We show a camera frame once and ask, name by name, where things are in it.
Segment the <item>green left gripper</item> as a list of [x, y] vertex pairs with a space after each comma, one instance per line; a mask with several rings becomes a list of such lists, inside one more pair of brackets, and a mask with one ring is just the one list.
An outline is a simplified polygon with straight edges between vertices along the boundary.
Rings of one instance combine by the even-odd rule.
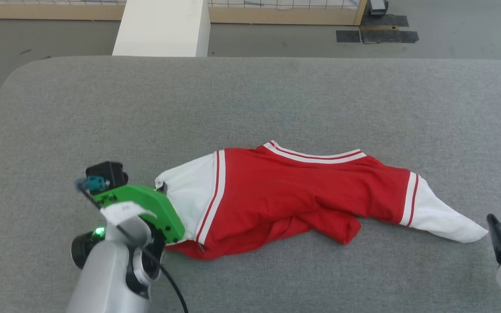
[[148, 186], [125, 185], [94, 195], [102, 207], [100, 212], [112, 225], [122, 226], [127, 220], [139, 217], [161, 230], [166, 243], [179, 243], [185, 227], [167, 196], [167, 183]]

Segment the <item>red and white jersey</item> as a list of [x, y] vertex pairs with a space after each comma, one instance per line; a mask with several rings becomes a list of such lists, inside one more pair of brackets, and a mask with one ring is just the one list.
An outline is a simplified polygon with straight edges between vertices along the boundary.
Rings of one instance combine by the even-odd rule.
[[488, 233], [439, 200], [418, 174], [360, 150], [310, 155], [269, 141], [215, 151], [155, 182], [167, 183], [185, 227], [169, 250], [197, 260], [250, 252], [310, 230], [348, 244], [361, 229], [360, 217], [460, 243]]

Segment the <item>white rectangular box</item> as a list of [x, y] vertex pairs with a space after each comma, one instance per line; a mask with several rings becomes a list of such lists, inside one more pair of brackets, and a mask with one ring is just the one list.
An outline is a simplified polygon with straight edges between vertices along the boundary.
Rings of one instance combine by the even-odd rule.
[[127, 0], [113, 56], [207, 57], [207, 0]]

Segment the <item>lemon print partition panel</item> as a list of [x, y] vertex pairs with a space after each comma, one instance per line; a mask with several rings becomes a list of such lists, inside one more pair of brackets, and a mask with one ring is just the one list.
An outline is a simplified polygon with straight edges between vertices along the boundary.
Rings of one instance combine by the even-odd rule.
[[358, 26], [369, 0], [0, 0], [0, 19], [210, 18], [211, 23]]

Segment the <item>dark brown floor plate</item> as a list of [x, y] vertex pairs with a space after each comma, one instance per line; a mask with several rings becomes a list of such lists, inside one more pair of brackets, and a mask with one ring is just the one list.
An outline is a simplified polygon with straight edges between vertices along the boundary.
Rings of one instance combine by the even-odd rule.
[[365, 44], [379, 43], [416, 43], [416, 31], [400, 30], [398, 26], [360, 26], [360, 37]]

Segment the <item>black floor plate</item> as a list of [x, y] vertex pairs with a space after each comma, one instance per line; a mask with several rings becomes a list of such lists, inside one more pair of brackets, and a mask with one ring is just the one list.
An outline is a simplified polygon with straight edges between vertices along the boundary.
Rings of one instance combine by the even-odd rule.
[[361, 26], [409, 27], [409, 21], [407, 20], [407, 16], [404, 15], [365, 15], [361, 20]]

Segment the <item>grey partition foot with caster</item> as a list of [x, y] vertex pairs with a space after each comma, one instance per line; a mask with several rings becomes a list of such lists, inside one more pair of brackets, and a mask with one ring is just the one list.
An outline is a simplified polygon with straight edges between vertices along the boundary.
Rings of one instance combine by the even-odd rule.
[[368, 0], [368, 14], [372, 17], [382, 17], [387, 13], [388, 0]]

